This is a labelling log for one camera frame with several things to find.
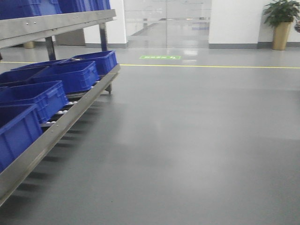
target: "rack leg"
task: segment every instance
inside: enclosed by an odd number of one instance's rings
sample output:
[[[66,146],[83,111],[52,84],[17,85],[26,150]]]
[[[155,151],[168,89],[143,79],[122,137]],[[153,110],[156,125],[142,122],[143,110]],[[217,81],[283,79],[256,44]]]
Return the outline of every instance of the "rack leg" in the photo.
[[[56,60],[52,37],[46,37],[46,46],[49,60]]]
[[[105,90],[108,91],[109,94],[111,94],[113,90],[112,84],[108,85]]]
[[[101,23],[99,24],[100,28],[100,38],[101,38],[101,48],[102,51],[107,51],[107,34],[106,34],[106,24]]]

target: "potted plant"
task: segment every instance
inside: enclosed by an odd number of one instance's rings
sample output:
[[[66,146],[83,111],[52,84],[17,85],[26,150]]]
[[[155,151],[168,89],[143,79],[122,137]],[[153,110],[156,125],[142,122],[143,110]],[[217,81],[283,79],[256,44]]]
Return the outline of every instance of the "potted plant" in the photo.
[[[295,0],[273,0],[266,5],[264,15],[268,15],[264,23],[274,27],[273,49],[284,50],[291,24],[294,18],[299,19],[300,3]]]

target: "yellow floor line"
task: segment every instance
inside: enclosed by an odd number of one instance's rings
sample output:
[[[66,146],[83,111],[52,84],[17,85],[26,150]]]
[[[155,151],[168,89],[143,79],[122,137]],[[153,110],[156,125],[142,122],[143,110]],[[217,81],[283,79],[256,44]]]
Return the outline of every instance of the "yellow floor line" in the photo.
[[[31,64],[35,62],[1,62]],[[147,64],[120,64],[126,67],[184,67],[184,68],[254,68],[254,69],[300,69],[300,67],[259,67],[259,66],[193,66],[193,65],[147,65]]]

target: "steel shelf edge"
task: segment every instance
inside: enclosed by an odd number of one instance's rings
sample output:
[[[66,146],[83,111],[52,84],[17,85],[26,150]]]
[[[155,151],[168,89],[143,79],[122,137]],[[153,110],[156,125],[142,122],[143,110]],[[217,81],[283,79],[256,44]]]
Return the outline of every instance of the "steel shelf edge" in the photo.
[[[101,92],[111,84],[119,74],[119,70],[120,65],[118,64],[0,174],[0,206],[75,124]]]
[[[114,9],[0,20],[0,48],[106,23]]]

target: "metal rail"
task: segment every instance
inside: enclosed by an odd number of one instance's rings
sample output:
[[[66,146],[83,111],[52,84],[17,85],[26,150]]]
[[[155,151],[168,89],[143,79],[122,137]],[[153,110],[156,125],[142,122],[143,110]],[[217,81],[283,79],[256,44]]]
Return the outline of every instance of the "metal rail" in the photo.
[[[106,23],[114,9],[0,20],[0,49]]]

